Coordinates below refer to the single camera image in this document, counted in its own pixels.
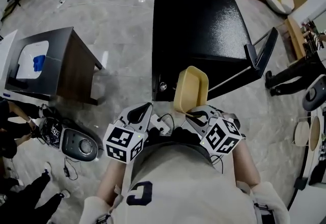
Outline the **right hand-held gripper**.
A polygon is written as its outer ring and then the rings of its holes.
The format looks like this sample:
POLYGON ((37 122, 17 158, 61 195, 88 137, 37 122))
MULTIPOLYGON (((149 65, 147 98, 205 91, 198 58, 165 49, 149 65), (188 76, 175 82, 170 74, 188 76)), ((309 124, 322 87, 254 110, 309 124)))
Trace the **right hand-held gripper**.
POLYGON ((200 145, 211 155, 231 153, 243 139, 239 131, 240 122, 234 114, 221 113, 210 105, 197 106, 185 116, 182 128, 195 133, 200 145))

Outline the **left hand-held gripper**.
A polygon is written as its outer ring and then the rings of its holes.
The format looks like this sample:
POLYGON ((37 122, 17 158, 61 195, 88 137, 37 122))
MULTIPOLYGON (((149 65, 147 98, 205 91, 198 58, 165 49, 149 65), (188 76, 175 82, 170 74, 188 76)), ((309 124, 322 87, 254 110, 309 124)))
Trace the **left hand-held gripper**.
POLYGON ((152 110, 152 103, 137 103, 123 109, 119 119, 106 130, 105 155, 125 164, 131 163, 143 150, 152 110))

